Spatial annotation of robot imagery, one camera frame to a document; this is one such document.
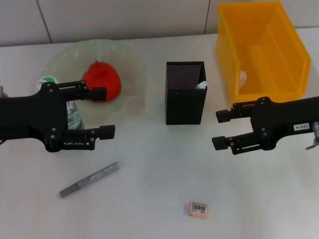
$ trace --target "pen holder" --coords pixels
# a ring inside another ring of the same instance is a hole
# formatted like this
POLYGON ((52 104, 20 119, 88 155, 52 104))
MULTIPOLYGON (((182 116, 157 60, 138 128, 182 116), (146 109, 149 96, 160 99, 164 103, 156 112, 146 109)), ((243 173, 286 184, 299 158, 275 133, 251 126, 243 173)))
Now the pen holder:
POLYGON ((166 124, 200 124, 207 87, 195 87, 203 81, 202 61, 166 63, 166 124))

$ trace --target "white tabletop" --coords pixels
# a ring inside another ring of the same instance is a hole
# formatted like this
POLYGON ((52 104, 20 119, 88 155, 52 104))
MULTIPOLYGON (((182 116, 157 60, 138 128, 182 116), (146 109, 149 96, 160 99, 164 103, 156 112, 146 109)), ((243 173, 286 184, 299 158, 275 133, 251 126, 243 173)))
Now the white tabletop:
MULTIPOLYGON (((319 28, 298 30, 313 64, 306 97, 319 95, 319 28)), ((229 106, 215 56, 217 35, 126 40, 147 64, 145 103, 104 122, 116 125, 94 151, 49 153, 36 139, 0 147, 2 239, 317 239, 319 148, 312 134, 281 139, 272 151, 215 151, 214 136, 251 132, 249 119, 217 122, 229 106), (204 61, 208 92, 201 125, 165 125, 166 61, 204 61), (121 168, 69 195, 57 193, 119 161, 121 168), (207 220, 187 215, 208 203, 207 220)), ((0 48, 0 84, 9 96, 34 93, 50 59, 69 44, 0 48)))

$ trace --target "yellow plastic bin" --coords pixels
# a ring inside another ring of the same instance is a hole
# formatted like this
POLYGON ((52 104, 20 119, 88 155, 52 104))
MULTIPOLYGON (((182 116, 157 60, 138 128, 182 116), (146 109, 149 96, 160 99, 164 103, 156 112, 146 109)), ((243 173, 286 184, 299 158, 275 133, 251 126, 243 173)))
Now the yellow plastic bin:
POLYGON ((279 1, 219 4, 218 12, 216 53, 232 103, 305 94, 311 58, 279 1))

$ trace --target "tiled wall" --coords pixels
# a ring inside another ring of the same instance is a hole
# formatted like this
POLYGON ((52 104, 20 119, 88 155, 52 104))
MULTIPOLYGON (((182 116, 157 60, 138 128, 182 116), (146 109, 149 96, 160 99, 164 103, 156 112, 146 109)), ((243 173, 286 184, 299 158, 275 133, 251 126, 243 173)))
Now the tiled wall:
MULTIPOLYGON (((239 1, 0 0, 0 46, 215 33, 217 3, 239 1)), ((319 26, 318 0, 282 2, 296 27, 319 26)))

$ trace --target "red fruit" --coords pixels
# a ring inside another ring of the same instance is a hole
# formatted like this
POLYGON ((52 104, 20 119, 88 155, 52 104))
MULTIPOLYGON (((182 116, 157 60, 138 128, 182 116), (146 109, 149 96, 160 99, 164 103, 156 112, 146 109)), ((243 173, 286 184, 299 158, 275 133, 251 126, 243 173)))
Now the red fruit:
POLYGON ((95 61, 84 73, 82 80, 88 88, 106 87, 106 100, 110 101, 119 95, 121 91, 121 80, 116 70, 110 64, 103 61, 95 61))

